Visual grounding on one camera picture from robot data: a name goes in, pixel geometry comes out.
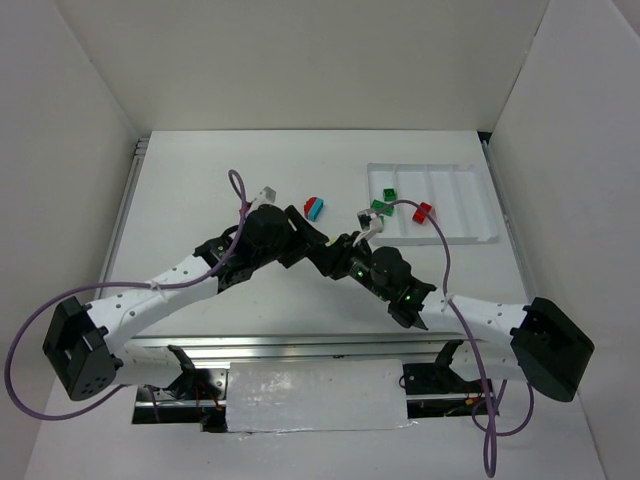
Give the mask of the long green lego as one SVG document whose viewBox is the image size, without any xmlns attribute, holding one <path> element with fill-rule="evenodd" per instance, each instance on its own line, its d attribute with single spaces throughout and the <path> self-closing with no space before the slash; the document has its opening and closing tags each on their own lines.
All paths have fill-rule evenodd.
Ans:
<svg viewBox="0 0 640 480">
<path fill-rule="evenodd" d="M 371 202 L 371 209 L 378 215 L 387 217 L 392 217 L 394 215 L 394 206 L 378 199 L 374 199 Z"/>
</svg>

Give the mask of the small green square lego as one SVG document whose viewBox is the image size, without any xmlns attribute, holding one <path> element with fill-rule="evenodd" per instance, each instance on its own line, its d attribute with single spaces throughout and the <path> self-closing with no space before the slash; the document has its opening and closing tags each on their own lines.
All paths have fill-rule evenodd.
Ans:
<svg viewBox="0 0 640 480">
<path fill-rule="evenodd" d="M 393 202 L 398 199 L 397 191 L 394 188 L 384 188 L 382 193 L 384 202 Z"/>
</svg>

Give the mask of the red flower lego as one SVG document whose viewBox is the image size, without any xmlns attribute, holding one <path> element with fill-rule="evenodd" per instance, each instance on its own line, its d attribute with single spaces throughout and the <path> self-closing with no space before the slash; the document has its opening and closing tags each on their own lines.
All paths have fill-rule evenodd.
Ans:
<svg viewBox="0 0 640 480">
<path fill-rule="evenodd" d="M 425 225 L 429 222 L 429 215 L 433 211 L 433 206 L 426 202 L 421 202 L 416 207 L 413 215 L 412 221 L 418 225 Z"/>
</svg>

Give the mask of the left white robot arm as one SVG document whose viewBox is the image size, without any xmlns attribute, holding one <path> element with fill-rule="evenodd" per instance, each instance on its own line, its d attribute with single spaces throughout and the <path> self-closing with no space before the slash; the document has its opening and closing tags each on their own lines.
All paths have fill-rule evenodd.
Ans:
<svg viewBox="0 0 640 480">
<path fill-rule="evenodd" d="M 142 288 L 119 284 L 119 293 L 83 304 L 59 301 L 43 352 L 68 397 L 87 400 L 111 385 L 125 365 L 125 344 L 173 313 L 212 298 L 277 261 L 290 267 L 328 238 L 295 207 L 262 205 L 242 225 L 227 228 Z"/>
</svg>

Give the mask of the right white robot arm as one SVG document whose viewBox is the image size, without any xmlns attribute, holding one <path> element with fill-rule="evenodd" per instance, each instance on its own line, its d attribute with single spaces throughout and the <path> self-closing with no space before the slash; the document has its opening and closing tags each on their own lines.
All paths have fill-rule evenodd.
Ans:
<svg viewBox="0 0 640 480">
<path fill-rule="evenodd" d="M 354 234 L 312 247 L 307 258 L 332 280 L 350 277 L 387 305 L 403 328 L 470 332 L 473 338 L 512 352 L 524 379 L 542 395 L 560 402 L 574 399 L 594 342 L 552 301 L 504 304 L 446 296 L 420 281 L 395 247 L 371 249 Z"/>
</svg>

